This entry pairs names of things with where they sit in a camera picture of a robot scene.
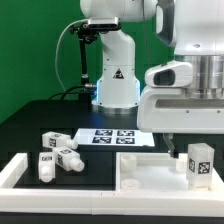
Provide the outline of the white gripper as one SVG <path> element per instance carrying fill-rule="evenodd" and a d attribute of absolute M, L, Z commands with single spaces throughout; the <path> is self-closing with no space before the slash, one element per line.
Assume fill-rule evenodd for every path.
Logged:
<path fill-rule="evenodd" d="M 151 88 L 142 92 L 137 127 L 142 132 L 164 133 L 172 158 L 179 152 L 170 133 L 224 134 L 224 99 L 189 99 L 181 88 Z"/>

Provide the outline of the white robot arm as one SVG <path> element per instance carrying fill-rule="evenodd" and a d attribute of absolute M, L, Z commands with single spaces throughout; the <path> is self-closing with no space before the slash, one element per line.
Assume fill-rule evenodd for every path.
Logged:
<path fill-rule="evenodd" d="M 162 133 L 224 134 L 224 0 L 80 0 L 88 25 L 156 18 L 156 35 L 174 60 L 145 74 L 137 126 Z"/>

